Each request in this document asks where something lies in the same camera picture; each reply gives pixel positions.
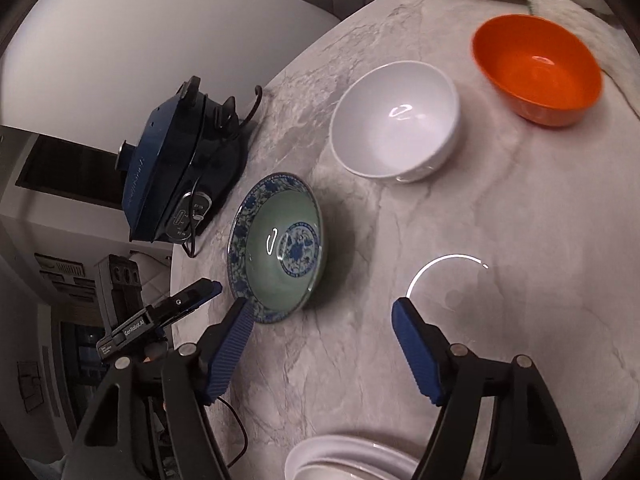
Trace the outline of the green blue patterned bowl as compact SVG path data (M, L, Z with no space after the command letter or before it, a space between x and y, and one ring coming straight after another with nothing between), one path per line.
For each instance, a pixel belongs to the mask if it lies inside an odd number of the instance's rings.
M308 302L325 265L322 212L308 184L289 172L258 181L240 203L230 230L232 295L253 306L256 322L281 322Z

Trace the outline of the white plastic bowl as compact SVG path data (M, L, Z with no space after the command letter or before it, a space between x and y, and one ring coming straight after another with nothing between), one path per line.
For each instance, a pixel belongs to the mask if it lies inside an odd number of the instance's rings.
M460 122L460 96L448 75L431 64L397 61L344 93L330 121L330 147L355 176L411 183L452 155Z

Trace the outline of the blue electric cooking pot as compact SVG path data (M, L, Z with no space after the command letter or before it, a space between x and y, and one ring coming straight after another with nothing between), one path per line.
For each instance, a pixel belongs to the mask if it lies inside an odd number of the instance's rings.
M182 244L220 211L247 158L248 124L235 98L217 103L193 76L155 107L136 145L123 143L122 211L132 242Z

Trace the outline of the white plate under stack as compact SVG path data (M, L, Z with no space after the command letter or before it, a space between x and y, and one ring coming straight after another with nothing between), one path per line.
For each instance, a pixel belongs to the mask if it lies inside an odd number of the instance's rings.
M292 448L285 460L284 478L294 479L303 466L315 463L340 464L376 474L383 471L383 478L411 479L419 461L382 443L326 434L303 440Z

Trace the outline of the orange plastic bowl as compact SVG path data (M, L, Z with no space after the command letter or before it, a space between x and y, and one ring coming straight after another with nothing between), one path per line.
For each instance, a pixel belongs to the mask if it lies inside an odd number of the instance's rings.
M513 113L534 124L576 124L599 101L603 77L577 36L539 16L506 14L475 32L474 61Z

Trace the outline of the white knitted cloth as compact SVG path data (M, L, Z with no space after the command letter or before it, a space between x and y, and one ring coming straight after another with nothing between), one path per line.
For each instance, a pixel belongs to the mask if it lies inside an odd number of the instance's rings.
M561 25L589 48L636 116L640 113L640 58L627 33L570 0L527 0L529 13Z

